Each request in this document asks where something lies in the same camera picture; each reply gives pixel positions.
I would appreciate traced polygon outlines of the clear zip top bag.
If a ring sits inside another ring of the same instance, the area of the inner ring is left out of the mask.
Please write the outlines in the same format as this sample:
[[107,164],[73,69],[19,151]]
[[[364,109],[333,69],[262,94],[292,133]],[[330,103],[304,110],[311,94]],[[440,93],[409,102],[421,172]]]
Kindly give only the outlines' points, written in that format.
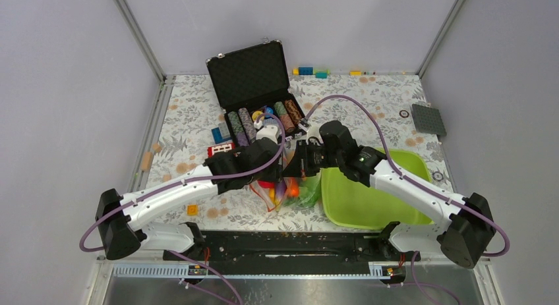
[[294,156],[293,150],[283,150],[276,164],[270,165],[249,184],[249,190],[266,205],[267,212],[283,206],[309,208],[320,198],[320,173],[313,177],[285,177],[282,171]]

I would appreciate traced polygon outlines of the green toy cabbage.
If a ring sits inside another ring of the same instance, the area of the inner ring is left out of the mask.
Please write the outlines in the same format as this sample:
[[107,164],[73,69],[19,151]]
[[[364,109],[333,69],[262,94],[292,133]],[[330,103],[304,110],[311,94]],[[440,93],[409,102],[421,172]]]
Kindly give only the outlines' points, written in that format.
[[296,204],[302,208],[311,208],[321,197],[321,176],[305,177],[299,181],[299,195]]

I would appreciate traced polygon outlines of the red toy apple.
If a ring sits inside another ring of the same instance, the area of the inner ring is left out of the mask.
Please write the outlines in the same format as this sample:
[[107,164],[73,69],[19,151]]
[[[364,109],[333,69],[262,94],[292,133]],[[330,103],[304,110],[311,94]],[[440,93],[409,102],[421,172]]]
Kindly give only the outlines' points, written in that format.
[[258,180],[257,183],[261,188],[264,188],[264,189],[272,189],[272,188],[275,188],[275,185],[276,185],[274,182],[269,182],[269,181],[264,181],[264,180]]

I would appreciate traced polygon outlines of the orange toy carrot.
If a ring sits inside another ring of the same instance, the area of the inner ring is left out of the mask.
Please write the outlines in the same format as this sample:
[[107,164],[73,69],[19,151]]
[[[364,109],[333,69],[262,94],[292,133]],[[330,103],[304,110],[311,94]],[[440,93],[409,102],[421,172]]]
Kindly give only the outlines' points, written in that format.
[[300,194],[299,184],[296,179],[291,180],[288,188],[287,193],[289,197],[296,198]]

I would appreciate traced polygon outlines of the purple toy eggplant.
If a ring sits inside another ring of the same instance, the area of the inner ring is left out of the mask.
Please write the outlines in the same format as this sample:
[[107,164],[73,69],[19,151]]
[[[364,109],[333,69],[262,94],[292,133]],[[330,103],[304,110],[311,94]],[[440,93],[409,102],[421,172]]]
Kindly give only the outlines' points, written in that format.
[[287,185],[284,180],[280,180],[274,187],[274,199],[276,202],[281,202],[286,194]]

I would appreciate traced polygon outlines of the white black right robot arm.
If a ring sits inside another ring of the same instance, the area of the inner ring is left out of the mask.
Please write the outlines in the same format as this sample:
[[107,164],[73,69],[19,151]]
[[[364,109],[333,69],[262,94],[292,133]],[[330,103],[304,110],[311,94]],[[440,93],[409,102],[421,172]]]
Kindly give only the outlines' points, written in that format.
[[285,177],[312,177],[321,169],[338,168],[353,182],[388,193],[432,221],[410,225],[392,221],[382,231],[379,254],[394,260],[403,252],[440,252],[455,264],[472,269],[486,255],[497,232],[490,206],[477,193],[463,196],[419,178],[386,153],[360,146],[339,121],[323,124],[310,142],[299,140],[283,170]]

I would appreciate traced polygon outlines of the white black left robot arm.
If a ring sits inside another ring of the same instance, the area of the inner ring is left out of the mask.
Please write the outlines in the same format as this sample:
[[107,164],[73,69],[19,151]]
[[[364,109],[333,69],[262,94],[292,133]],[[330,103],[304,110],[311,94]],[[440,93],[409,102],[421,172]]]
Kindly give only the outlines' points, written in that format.
[[170,225],[155,219],[197,200],[238,190],[256,180],[280,177],[280,147],[262,138],[247,147],[218,152],[184,175],[158,186],[100,196],[95,216],[105,257],[120,260],[139,250],[173,250],[195,260],[204,253],[201,232],[193,224]]

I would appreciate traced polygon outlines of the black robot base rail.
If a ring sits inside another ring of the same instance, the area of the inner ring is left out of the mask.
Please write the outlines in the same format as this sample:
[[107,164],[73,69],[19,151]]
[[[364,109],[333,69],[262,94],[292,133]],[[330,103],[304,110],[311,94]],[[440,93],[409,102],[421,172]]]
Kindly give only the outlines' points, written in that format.
[[184,256],[222,275],[366,275],[369,264],[409,262],[379,232],[202,231]]

